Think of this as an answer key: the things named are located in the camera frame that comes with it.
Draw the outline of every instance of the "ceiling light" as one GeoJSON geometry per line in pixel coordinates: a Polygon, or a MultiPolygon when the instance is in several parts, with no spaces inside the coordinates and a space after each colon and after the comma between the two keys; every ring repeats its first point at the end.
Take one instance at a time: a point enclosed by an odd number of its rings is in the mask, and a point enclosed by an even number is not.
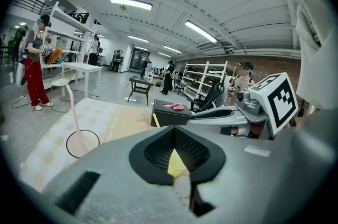
{"type": "Polygon", "coordinates": [[[134,48],[136,48],[136,49],[142,49],[142,50],[148,51],[147,49],[140,48],[139,46],[135,46],[134,48]]]}
{"type": "Polygon", "coordinates": [[[144,39],[141,39],[141,38],[137,38],[137,37],[134,37],[134,36],[128,36],[129,38],[132,38],[132,39],[135,39],[135,40],[139,40],[139,41],[143,41],[143,42],[146,42],[148,43],[149,41],[148,40],[144,40],[144,39]]]}
{"type": "Polygon", "coordinates": [[[163,55],[163,56],[166,56],[166,57],[171,58],[169,55],[166,55],[166,54],[163,54],[163,53],[160,53],[160,52],[158,52],[158,54],[161,54],[161,55],[163,55]]]}
{"type": "Polygon", "coordinates": [[[104,35],[101,35],[101,34],[96,34],[97,35],[97,37],[105,37],[104,35]]]}
{"type": "Polygon", "coordinates": [[[166,49],[170,49],[170,50],[172,50],[172,51],[175,51],[175,52],[177,52],[177,53],[181,53],[181,51],[178,51],[178,50],[176,50],[176,49],[172,49],[172,48],[170,48],[169,46],[164,45],[163,47],[166,48],[166,49]]]}
{"type": "Polygon", "coordinates": [[[134,7],[139,7],[139,8],[145,9],[145,10],[149,10],[149,11],[153,8],[153,5],[150,4],[150,3],[145,3],[145,2],[136,1],[136,0],[110,0],[110,2],[134,6],[134,7]]]}
{"type": "Polygon", "coordinates": [[[194,23],[191,23],[189,20],[185,23],[186,26],[189,28],[192,28],[194,31],[202,34],[204,37],[209,39],[213,43],[217,43],[217,39],[213,36],[211,36],[208,32],[202,30],[200,27],[196,26],[194,23]]]}

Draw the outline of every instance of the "brick wall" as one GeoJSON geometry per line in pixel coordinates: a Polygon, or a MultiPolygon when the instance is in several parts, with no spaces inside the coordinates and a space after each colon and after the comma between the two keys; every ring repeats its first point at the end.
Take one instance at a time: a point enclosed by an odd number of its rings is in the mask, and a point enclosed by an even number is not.
{"type": "Polygon", "coordinates": [[[228,61],[228,64],[233,67],[238,67],[238,63],[240,62],[251,62],[254,67],[253,80],[256,83],[270,74],[287,72],[295,91],[298,86],[299,72],[301,70],[300,60],[263,56],[227,56],[223,58],[193,59],[177,61],[175,62],[175,65],[177,70],[183,67],[183,72],[186,63],[206,63],[207,61],[214,64],[225,63],[225,61],[228,61]]]}

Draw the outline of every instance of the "white table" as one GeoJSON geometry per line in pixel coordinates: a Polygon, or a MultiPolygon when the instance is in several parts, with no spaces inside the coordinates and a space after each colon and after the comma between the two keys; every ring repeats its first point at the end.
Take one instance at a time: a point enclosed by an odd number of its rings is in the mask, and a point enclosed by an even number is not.
{"type": "MultiPolygon", "coordinates": [[[[84,78],[84,97],[88,98],[88,85],[89,85],[89,73],[98,72],[98,79],[97,79],[97,87],[95,95],[98,97],[98,88],[100,86],[100,80],[101,80],[101,70],[102,67],[99,66],[91,66],[89,64],[81,63],[81,62],[63,62],[61,64],[62,67],[62,75],[61,77],[64,77],[64,69],[74,69],[75,70],[75,91],[78,90],[78,76],[79,72],[85,72],[85,78],[84,78]]],[[[62,96],[65,97],[65,89],[62,87],[62,96]]]]}

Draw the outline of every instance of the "woman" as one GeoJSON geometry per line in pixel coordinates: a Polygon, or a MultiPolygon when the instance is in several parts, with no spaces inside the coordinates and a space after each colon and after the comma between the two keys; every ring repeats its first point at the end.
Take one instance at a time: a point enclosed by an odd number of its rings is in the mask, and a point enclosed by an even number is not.
{"type": "Polygon", "coordinates": [[[171,78],[171,74],[174,72],[174,63],[173,61],[169,61],[168,63],[168,68],[166,69],[166,71],[164,72],[165,74],[165,78],[164,78],[164,88],[162,91],[160,91],[163,95],[167,96],[168,95],[168,91],[169,91],[169,87],[170,84],[172,82],[172,78],[171,78]]]}
{"type": "Polygon", "coordinates": [[[48,100],[47,94],[43,87],[42,72],[40,65],[40,54],[44,55],[44,50],[41,50],[43,35],[45,27],[49,24],[50,17],[48,15],[42,15],[37,20],[37,28],[31,30],[28,34],[26,49],[28,52],[28,58],[25,61],[25,75],[28,83],[28,93],[32,101],[32,107],[40,111],[42,109],[38,104],[38,99],[42,102],[42,105],[52,107],[53,103],[48,100]]]}
{"type": "Polygon", "coordinates": [[[153,65],[152,65],[152,62],[149,61],[145,69],[145,72],[144,72],[144,78],[148,78],[148,75],[151,74],[152,72],[153,72],[153,65]]]}

